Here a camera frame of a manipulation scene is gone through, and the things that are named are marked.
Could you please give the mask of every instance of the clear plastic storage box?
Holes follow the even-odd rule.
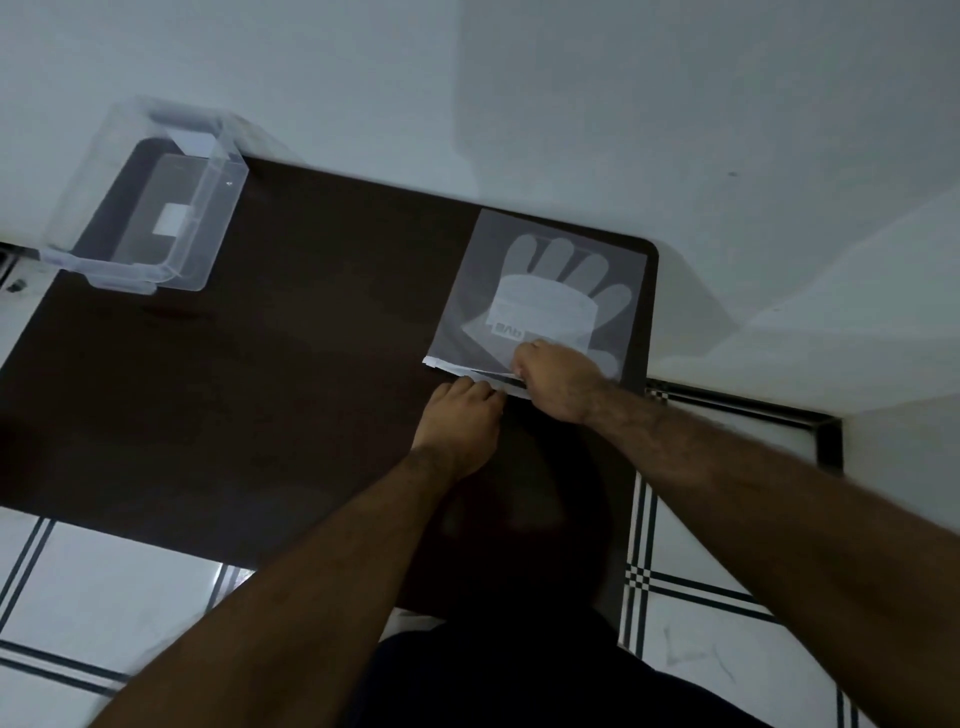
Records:
[[[224,111],[117,104],[60,198],[40,258],[99,288],[199,291],[247,178],[235,138]]]

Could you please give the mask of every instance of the white label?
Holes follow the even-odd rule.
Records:
[[[596,316],[597,304],[590,296],[557,280],[520,274],[500,279],[487,326],[515,341],[529,334],[585,352]]]
[[[178,205],[177,203],[167,203],[163,206],[160,216],[156,218],[154,225],[154,235],[169,235],[177,237],[183,228],[183,221],[186,220],[186,213],[190,211],[190,205]]]
[[[217,137],[207,132],[189,132],[186,129],[166,127],[167,133],[180,150],[188,157],[209,158],[213,148],[217,146]]]

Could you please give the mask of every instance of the person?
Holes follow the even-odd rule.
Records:
[[[522,344],[514,369],[537,408],[619,448],[877,725],[960,725],[960,537],[626,392],[573,350]],[[468,377],[440,386],[409,454],[134,676],[93,725],[606,725],[641,701],[651,726],[760,725],[645,666],[583,606],[481,605],[377,647],[431,514],[493,454],[504,401]],[[544,637],[544,619],[561,638]]]

